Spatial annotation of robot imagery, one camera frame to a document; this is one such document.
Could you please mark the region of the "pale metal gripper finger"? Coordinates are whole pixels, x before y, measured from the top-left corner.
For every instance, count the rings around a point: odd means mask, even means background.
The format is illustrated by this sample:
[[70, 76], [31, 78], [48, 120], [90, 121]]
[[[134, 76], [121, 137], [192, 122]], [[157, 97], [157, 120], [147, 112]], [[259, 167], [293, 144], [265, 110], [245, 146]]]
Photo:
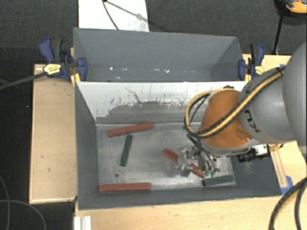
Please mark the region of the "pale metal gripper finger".
[[179, 163], [191, 163], [190, 151], [190, 148], [181, 148]]
[[189, 164], [182, 164], [180, 167], [180, 176], [181, 177], [188, 177], [189, 174], [192, 172], [192, 166]]

